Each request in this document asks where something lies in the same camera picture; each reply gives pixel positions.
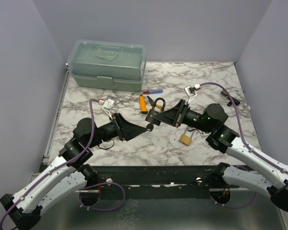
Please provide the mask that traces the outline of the black padlock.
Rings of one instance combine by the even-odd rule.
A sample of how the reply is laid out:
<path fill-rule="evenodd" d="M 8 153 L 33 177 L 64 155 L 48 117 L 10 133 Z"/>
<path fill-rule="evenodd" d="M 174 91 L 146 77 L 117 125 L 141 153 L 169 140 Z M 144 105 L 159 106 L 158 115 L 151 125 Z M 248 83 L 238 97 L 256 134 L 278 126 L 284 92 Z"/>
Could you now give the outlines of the black padlock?
<path fill-rule="evenodd" d="M 155 101 L 154 102 L 154 106 L 157 104 L 157 101 L 159 101 L 159 100 L 161 100 L 163 102 L 162 111 L 161 111 L 161 112 L 163 112 L 164 109 L 165 109 L 165 104 L 166 104 L 166 101 L 164 100 L 164 98 L 159 97 L 156 100 L 154 100 Z M 153 108 L 151 108 L 149 110 L 146 118 L 145 118 L 145 121 L 147 121 L 150 124 L 160 126 L 161 122 L 155 118 L 155 115 L 158 115 L 159 113 L 160 112 L 158 112 L 158 111 L 154 110 Z"/>

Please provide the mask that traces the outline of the black-headed key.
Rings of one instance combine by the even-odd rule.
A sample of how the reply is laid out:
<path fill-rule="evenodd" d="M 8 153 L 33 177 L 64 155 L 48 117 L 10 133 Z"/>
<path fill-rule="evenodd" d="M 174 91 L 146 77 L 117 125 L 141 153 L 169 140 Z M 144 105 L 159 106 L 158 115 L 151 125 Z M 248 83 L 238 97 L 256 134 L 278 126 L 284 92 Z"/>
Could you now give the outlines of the black-headed key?
<path fill-rule="evenodd" d="M 153 129 L 154 129 L 154 125 L 153 125 L 153 124 L 147 124 L 146 130 L 147 130 L 148 132 L 152 132 Z"/>

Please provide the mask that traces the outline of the brass padlock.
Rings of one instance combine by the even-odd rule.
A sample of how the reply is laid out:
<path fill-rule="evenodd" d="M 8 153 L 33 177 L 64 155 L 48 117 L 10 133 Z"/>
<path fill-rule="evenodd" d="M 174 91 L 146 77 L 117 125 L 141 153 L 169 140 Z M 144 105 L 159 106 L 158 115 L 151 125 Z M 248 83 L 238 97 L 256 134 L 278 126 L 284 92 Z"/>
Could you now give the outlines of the brass padlock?
<path fill-rule="evenodd" d="M 191 141 L 192 141 L 192 137 L 194 135 L 194 130 L 192 131 L 188 131 L 187 129 L 183 132 L 183 134 L 181 135 L 179 142 L 185 146 L 189 146 Z"/>

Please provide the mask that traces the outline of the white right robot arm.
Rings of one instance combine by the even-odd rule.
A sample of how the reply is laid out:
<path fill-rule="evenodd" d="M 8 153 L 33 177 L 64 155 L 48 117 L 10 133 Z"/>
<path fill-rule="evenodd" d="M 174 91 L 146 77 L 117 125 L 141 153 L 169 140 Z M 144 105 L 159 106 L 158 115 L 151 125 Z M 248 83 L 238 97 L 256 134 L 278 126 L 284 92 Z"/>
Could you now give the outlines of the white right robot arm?
<path fill-rule="evenodd" d="M 256 171 L 255 174 L 242 172 L 221 163 L 211 176 L 215 187 L 232 184 L 248 188 L 270 197 L 274 205 L 288 212 L 288 165 L 247 143 L 241 134 L 225 125 L 227 119 L 228 115 L 220 104 L 212 103 L 200 114 L 191 110 L 185 100 L 180 100 L 169 110 L 150 110 L 146 117 L 147 122 L 157 126 L 160 123 L 173 127 L 185 124 L 208 133 L 206 141 L 210 147 L 238 159 Z"/>

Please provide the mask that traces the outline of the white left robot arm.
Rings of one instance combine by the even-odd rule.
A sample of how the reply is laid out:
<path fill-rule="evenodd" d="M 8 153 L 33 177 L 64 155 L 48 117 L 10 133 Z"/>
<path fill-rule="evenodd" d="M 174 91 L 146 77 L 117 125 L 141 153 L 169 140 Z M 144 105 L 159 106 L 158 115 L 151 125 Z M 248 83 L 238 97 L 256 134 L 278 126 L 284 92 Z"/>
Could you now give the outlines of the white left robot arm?
<path fill-rule="evenodd" d="M 5 194 L 0 202 L 18 230 L 30 230 L 55 202 L 78 189 L 92 189 L 99 183 L 98 173 L 86 161 L 91 148 L 119 138 L 129 141 L 146 132 L 145 127 L 128 122 L 120 113 L 97 127 L 93 117 L 81 119 L 73 137 L 50 165 L 30 184 L 15 194 Z"/>

